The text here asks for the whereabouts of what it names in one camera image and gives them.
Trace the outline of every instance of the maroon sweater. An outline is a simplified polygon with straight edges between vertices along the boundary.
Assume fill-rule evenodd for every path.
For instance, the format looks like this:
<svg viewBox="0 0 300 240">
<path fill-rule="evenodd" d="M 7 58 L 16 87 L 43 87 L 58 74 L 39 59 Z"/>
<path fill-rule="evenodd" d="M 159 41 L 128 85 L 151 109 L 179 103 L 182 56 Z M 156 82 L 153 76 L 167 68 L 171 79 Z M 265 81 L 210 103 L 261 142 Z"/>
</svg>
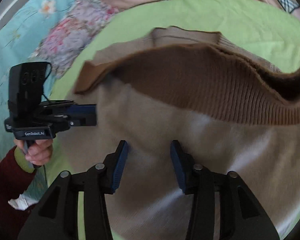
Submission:
<svg viewBox="0 0 300 240">
<path fill-rule="evenodd" d="M 34 206 L 20 211 L 11 207 L 8 201 L 17 199 L 29 187 L 35 172 L 27 173 L 19 167 L 14 158 L 14 150 L 15 147 L 0 162 L 0 224 L 12 239 L 17 239 Z"/>
</svg>

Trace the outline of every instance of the red sleeve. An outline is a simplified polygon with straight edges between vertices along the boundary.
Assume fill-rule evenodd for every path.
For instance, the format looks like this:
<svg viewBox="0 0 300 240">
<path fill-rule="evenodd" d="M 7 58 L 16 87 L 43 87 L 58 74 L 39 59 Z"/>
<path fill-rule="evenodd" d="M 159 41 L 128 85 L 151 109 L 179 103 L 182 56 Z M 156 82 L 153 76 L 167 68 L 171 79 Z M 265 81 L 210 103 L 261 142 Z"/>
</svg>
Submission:
<svg viewBox="0 0 300 240">
<path fill-rule="evenodd" d="M 28 173 L 19 167 L 14 158 L 15 149 L 13 147 L 0 162 L 0 195 L 7 200 L 17 199 L 35 176 L 35 171 Z"/>
</svg>

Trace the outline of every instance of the green cuff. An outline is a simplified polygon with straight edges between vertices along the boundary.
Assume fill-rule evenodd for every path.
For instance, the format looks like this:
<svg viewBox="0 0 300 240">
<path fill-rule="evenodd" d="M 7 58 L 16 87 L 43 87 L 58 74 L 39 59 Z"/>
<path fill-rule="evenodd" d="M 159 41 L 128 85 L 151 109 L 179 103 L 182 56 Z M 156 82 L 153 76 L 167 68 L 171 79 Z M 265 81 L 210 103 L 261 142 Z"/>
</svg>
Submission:
<svg viewBox="0 0 300 240">
<path fill-rule="evenodd" d="M 23 169 L 25 172 L 32 173 L 34 172 L 34 168 L 30 162 L 28 162 L 25 158 L 25 154 L 22 152 L 22 150 L 17 147 L 14 150 L 14 158 L 21 169 Z"/>
</svg>

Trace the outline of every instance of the black cable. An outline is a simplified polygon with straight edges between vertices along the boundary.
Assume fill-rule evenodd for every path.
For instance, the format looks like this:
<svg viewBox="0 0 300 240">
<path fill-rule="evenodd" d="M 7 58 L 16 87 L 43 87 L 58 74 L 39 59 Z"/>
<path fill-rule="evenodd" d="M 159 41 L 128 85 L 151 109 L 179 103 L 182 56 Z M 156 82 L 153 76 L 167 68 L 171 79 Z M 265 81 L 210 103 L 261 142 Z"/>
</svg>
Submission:
<svg viewBox="0 0 300 240">
<path fill-rule="evenodd" d="M 52 72 L 52 66 L 51 66 L 50 63 L 49 63 L 49 65 L 50 65 L 50 72 L 49 72 L 49 74 L 47 75 L 47 77 L 45 78 L 44 82 L 48 79 L 48 77 L 50 76 L 50 74 L 51 74 L 51 72 Z"/>
<path fill-rule="evenodd" d="M 46 181 L 46 184 L 48 185 L 48 180 L 47 180 L 47 171 L 46 171 L 46 166 L 43 165 L 43 170 L 44 170 L 44 179 Z"/>
<path fill-rule="evenodd" d="M 48 103 L 51 104 L 49 98 L 47 98 L 45 94 L 43 94 L 43 96 L 44 96 L 44 98 L 48 101 Z"/>
</svg>

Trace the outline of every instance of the bed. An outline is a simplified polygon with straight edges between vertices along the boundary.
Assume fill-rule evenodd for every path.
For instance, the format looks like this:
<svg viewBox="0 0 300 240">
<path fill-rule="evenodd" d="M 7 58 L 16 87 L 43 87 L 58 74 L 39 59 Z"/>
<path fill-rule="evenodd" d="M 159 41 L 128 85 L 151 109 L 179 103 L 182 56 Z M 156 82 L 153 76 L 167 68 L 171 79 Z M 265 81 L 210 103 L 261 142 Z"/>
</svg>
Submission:
<svg viewBox="0 0 300 240">
<path fill-rule="evenodd" d="M 57 13 L 53 14 L 49 13 L 49 10 L 43 14 L 40 13 L 43 1 L 52 0 L 29 0 L 25 6 L 24 3 L 27 0 L 19 1 L 19 4 L 14 2 L 6 6 L 7 12 L 0 16 L 0 37 L 6 35 L 5 40 L 0 39 L 0 109 L 2 109 L 0 111 L 0 158 L 12 146 L 12 136 L 2 132 L 2 120 L 8 116 L 6 102 L 9 67 L 28 61 L 29 55 L 48 35 L 50 29 L 63 19 L 75 0 L 56 0 L 54 12 L 57 11 Z M 8 21 L 18 7 L 21 9 L 13 17 L 13 21 Z M 177 25 L 184 29 L 221 31 L 238 46 L 271 61 L 283 72 L 293 72 L 300 65 L 300 21 L 271 5 L 255 0 L 168 0 L 137 6 L 117 15 L 80 53 L 62 78 L 49 80 L 45 86 L 46 94 L 51 94 L 50 98 L 52 99 L 65 98 L 75 82 L 82 63 L 84 60 L 91 59 L 96 50 L 116 42 L 141 37 L 154 27 L 170 25 Z M 51 184 L 62 170 L 73 171 L 75 167 L 73 163 L 69 162 L 56 140 L 54 160 L 47 165 L 48 184 Z M 42 173 L 38 174 L 31 188 L 33 189 L 30 189 L 28 195 L 39 199 L 46 189 Z M 80 200 L 79 207 L 82 211 L 82 200 Z M 80 212 L 80 239 L 84 239 L 82 218 L 82 212 Z M 300 232 L 300 229 L 295 227 L 299 220 L 300 206 L 293 219 L 279 228 L 280 238 L 285 239 L 293 228 Z"/>
</svg>

